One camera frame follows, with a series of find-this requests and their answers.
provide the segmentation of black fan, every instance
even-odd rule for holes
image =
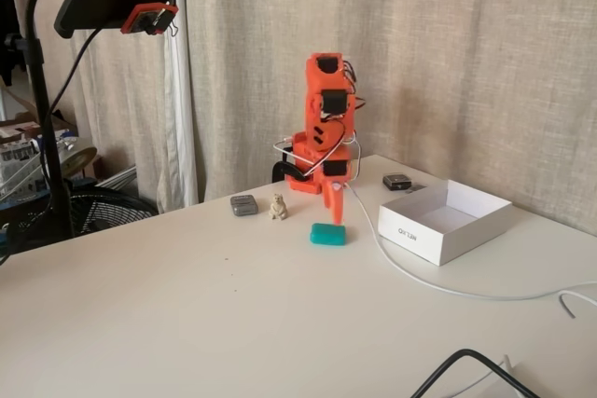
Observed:
[[[70,201],[76,237],[158,215],[155,207],[141,199],[99,186],[73,189]],[[15,254],[56,242],[48,232],[36,231],[40,224],[47,226],[40,223],[47,216],[47,204],[48,198],[39,199],[27,214],[8,225],[7,243]]]

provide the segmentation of beige curtain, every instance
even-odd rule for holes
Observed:
[[[380,154],[597,234],[597,0],[188,0],[207,198],[270,180],[341,51]]]
[[[25,1],[16,2],[21,14]],[[50,98],[66,79],[89,35],[77,32],[65,40],[56,34],[53,22],[61,3],[39,0],[35,14]],[[102,31],[91,43],[60,103],[61,111],[76,122],[79,133],[92,137],[107,173],[136,164],[140,195],[157,202],[162,211],[187,205],[175,165],[177,136],[167,85],[172,66],[166,65],[170,64],[166,39]]]

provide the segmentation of white table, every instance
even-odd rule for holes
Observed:
[[[380,203],[403,194],[382,186],[386,172],[436,181],[366,158],[354,188],[375,220]],[[267,216],[274,192],[289,207],[283,222]],[[585,302],[568,299],[571,320],[555,298],[444,295],[389,266],[350,192],[350,243],[340,248],[309,243],[311,224],[329,222],[322,198],[284,183],[249,193],[259,215],[237,218],[224,198],[11,258],[0,268],[1,396],[410,397],[460,348],[508,354],[542,398],[595,396],[597,310]],[[597,239],[517,217],[507,234],[442,268],[392,252],[428,280],[488,294],[597,277]],[[425,397],[483,372],[461,361]],[[462,396],[500,387],[487,379]]]

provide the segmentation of open cardboard box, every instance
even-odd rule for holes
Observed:
[[[444,181],[380,207],[384,238],[441,266],[511,226],[512,203]]]

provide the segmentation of green sponge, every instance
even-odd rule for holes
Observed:
[[[346,228],[315,223],[311,227],[311,242],[327,246],[343,246],[346,243]]]

